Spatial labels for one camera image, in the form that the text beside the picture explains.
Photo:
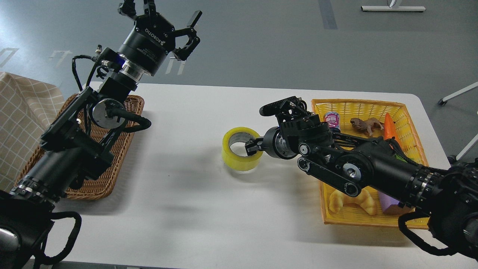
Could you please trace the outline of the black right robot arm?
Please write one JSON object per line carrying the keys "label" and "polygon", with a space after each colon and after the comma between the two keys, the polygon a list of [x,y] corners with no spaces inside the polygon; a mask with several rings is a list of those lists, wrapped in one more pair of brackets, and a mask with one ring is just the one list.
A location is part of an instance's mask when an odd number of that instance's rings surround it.
{"label": "black right robot arm", "polygon": [[429,254],[460,253],[477,259],[477,163],[448,170],[427,167],[405,156],[391,139],[360,138],[330,129],[306,103],[292,96],[259,110],[275,116],[277,127],[245,143],[247,155],[260,151],[290,160],[342,193],[357,197],[371,186],[415,208],[398,219],[399,230]]}

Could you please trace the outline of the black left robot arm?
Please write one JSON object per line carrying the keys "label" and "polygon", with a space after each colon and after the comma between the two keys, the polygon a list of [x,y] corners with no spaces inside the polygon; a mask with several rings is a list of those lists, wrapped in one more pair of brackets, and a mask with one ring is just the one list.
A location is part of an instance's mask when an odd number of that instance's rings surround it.
{"label": "black left robot arm", "polygon": [[34,256],[37,264],[61,262],[72,250],[82,218],[75,211],[54,212],[68,188],[82,187],[111,167],[114,143],[121,133],[151,126],[150,120],[124,106],[144,74],[155,75],[169,53],[185,61],[200,43],[197,10],[183,29],[175,27],[145,0],[137,15],[133,0],[118,13],[134,27],[119,51],[97,47],[86,86],[41,135],[45,154],[9,192],[1,191],[1,268],[21,269]]}

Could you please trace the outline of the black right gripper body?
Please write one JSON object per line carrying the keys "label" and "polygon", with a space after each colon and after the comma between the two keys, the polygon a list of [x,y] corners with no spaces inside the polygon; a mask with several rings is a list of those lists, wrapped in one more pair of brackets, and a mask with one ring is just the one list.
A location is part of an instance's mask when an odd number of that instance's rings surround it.
{"label": "black right gripper body", "polygon": [[280,134],[279,127],[271,127],[263,137],[263,151],[270,157],[284,158],[276,146],[276,139]]}

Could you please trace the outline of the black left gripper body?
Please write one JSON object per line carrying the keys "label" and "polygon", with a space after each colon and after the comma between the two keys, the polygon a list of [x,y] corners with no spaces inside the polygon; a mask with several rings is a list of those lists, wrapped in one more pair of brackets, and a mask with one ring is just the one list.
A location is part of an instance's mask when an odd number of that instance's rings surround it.
{"label": "black left gripper body", "polygon": [[140,15],[118,53],[154,76],[176,46],[170,35],[173,30],[171,22],[159,13]]}

